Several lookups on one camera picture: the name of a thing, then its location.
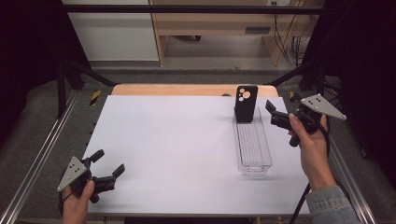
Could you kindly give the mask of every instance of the desk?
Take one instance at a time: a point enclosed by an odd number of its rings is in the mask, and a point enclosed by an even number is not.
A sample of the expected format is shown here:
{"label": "desk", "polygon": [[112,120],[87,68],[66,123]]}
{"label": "desk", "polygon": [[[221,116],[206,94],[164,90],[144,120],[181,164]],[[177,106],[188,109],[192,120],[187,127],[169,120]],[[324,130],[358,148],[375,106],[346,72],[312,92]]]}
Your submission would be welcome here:
{"label": "desk", "polygon": [[[236,87],[117,86],[106,100],[84,158],[102,148],[106,155],[92,165],[93,174],[109,175],[121,163],[126,171],[115,190],[90,204],[89,213],[108,217],[292,214],[307,183],[300,150],[289,146],[288,131],[271,125],[264,109],[266,99],[271,99],[278,110],[286,111],[283,100],[275,88],[259,87],[257,106],[274,165],[264,179],[252,179],[237,170],[234,98],[219,96],[233,94]],[[125,96],[128,90],[139,95]],[[171,92],[182,96],[170,96]],[[304,205],[301,214],[307,213]]]}

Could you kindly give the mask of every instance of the wooden cabinet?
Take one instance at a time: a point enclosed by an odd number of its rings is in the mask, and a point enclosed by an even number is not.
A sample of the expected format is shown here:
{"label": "wooden cabinet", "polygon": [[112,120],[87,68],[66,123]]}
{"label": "wooden cabinet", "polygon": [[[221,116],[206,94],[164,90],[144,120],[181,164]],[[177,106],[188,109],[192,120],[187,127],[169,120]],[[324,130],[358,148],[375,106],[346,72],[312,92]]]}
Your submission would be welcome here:
{"label": "wooden cabinet", "polygon": [[[149,0],[152,5],[204,5],[204,6],[267,6],[269,0]],[[321,0],[290,0],[290,6],[314,6]],[[256,15],[256,14],[152,14],[160,62],[169,35],[261,35],[273,65],[278,65],[281,51],[274,36],[277,28],[284,48],[290,36],[307,36],[312,33],[316,20],[308,15]]]}

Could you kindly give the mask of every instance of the phone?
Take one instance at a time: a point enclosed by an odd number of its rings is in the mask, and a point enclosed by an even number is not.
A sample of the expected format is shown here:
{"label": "phone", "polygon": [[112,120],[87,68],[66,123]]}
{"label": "phone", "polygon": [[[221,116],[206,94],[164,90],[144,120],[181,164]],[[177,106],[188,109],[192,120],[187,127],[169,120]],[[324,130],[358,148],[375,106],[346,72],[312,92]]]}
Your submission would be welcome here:
{"label": "phone", "polygon": [[238,86],[235,99],[235,118],[237,123],[250,123],[253,121],[259,88],[253,85]]}

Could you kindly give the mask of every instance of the gray carpet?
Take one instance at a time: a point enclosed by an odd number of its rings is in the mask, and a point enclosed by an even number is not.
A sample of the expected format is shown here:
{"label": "gray carpet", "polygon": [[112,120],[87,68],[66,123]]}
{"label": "gray carpet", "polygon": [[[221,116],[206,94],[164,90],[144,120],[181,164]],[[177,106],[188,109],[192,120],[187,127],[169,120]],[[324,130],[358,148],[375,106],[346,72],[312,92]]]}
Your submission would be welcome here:
{"label": "gray carpet", "polygon": [[[102,75],[121,83],[249,83],[262,84],[274,80],[285,71],[100,71]],[[278,92],[284,97],[290,111],[296,106],[289,101],[289,90],[296,90],[298,77],[279,86]],[[66,122],[43,170],[37,179],[19,218],[60,218],[57,208],[56,187],[60,173],[72,156],[82,157],[90,132],[100,116],[106,96],[112,88],[97,83],[89,77],[83,91],[79,92],[77,103]],[[95,105],[89,105],[93,92],[102,93]],[[35,155],[44,143],[55,121],[57,113],[56,84],[50,82],[32,90],[28,105],[21,114],[14,130],[0,150],[0,209],[4,211],[22,182]],[[396,192],[384,177],[375,161],[361,157],[360,146],[347,121],[331,121],[332,135],[342,155],[356,178],[361,191],[373,211],[378,223],[396,221]]]}

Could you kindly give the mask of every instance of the wall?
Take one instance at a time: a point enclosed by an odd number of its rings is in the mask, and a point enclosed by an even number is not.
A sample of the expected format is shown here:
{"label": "wall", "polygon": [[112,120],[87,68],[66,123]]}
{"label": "wall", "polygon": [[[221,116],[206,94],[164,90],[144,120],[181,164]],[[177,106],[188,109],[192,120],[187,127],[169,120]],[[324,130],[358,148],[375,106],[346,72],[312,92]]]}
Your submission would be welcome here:
{"label": "wall", "polygon": [[[63,0],[64,4],[148,5],[147,0]],[[158,61],[149,14],[69,13],[89,61]]]}

